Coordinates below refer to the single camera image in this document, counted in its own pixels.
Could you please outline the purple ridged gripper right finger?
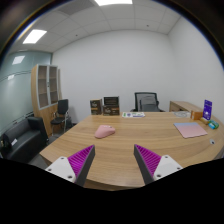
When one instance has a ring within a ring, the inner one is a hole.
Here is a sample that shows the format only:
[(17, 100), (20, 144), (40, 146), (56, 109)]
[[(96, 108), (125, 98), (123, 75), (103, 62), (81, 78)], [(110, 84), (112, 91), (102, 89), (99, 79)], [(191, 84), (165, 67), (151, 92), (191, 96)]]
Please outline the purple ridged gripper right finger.
[(182, 169), (169, 155), (160, 156), (140, 145), (134, 145), (134, 156), (146, 185)]

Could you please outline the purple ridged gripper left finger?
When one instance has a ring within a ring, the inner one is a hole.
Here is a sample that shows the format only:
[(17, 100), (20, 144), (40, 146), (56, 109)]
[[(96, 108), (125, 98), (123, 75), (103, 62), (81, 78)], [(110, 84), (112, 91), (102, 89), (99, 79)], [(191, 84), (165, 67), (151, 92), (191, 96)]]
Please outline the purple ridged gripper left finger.
[(95, 146), (91, 145), (69, 157), (59, 157), (46, 171), (83, 187), (94, 157)]

